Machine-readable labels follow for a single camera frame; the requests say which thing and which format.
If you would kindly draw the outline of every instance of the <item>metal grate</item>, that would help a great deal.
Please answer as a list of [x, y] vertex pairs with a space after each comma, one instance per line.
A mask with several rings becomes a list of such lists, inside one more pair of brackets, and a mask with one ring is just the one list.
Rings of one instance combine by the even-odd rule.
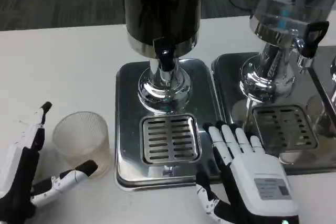
[[199, 157], [195, 120], [190, 115], [146, 118], [142, 130], [147, 163], [190, 162]]
[[318, 146], [306, 114], [297, 105], [255, 107], [253, 116], [267, 150], [299, 151]]

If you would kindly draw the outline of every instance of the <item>plastic cup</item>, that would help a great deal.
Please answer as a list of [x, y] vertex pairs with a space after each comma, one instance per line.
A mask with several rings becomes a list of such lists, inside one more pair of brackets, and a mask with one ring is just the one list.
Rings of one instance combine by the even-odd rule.
[[81, 111], [63, 118], [52, 135], [57, 151], [75, 168], [91, 159], [98, 169], [90, 178], [102, 176], [111, 164], [109, 133], [104, 118], [96, 113]]

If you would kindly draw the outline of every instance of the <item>white table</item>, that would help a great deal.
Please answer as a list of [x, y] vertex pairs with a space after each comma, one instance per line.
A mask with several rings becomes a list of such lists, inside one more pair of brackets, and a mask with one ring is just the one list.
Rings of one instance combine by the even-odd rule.
[[[324, 46], [336, 44], [336, 12], [330, 21]], [[202, 20], [199, 43], [184, 58], [199, 58], [210, 67], [221, 54], [257, 51], [261, 45], [248, 17]], [[0, 33], [0, 49], [0, 162], [20, 136], [18, 120], [45, 101], [54, 106], [47, 114], [39, 178], [67, 168], [50, 140], [55, 125], [72, 112], [94, 111], [105, 118], [114, 155], [115, 75], [127, 62], [146, 60], [130, 48], [124, 25], [6, 31]], [[87, 181], [40, 209], [33, 223], [212, 223], [195, 188], [129, 193], [116, 185], [113, 172], [112, 165], [105, 177]], [[336, 173], [291, 176], [290, 182], [301, 223], [336, 222]], [[220, 185], [214, 188], [226, 198]]]

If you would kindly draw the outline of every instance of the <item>black tap handle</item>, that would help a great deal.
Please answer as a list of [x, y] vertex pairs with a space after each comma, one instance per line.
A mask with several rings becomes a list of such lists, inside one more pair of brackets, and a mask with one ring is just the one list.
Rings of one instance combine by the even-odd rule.
[[175, 68], [174, 53], [175, 44], [166, 37], [153, 40], [153, 47], [160, 60], [160, 67], [168, 72]]
[[303, 41], [305, 46], [300, 50], [300, 54], [306, 58], [313, 58], [319, 43], [327, 34], [329, 28], [329, 22], [314, 22], [307, 25], [307, 29], [304, 32]]

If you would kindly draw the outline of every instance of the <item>robotic hand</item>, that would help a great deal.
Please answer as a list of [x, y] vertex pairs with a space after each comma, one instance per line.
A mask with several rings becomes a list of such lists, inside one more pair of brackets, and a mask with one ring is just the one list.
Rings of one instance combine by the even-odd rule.
[[39, 151], [45, 140], [44, 123], [51, 103], [38, 109], [23, 133], [22, 141], [12, 145], [0, 173], [0, 223], [23, 224], [31, 218], [36, 207], [55, 200], [63, 192], [91, 176], [97, 170], [94, 161], [86, 161], [35, 185], [33, 179], [39, 160]]
[[206, 213], [223, 224], [299, 223], [298, 205], [279, 159], [265, 153], [258, 137], [252, 136], [249, 141], [235, 125], [219, 122], [217, 126], [206, 124], [204, 129], [213, 143], [230, 204], [211, 191], [209, 179], [201, 170], [196, 174], [196, 189]]

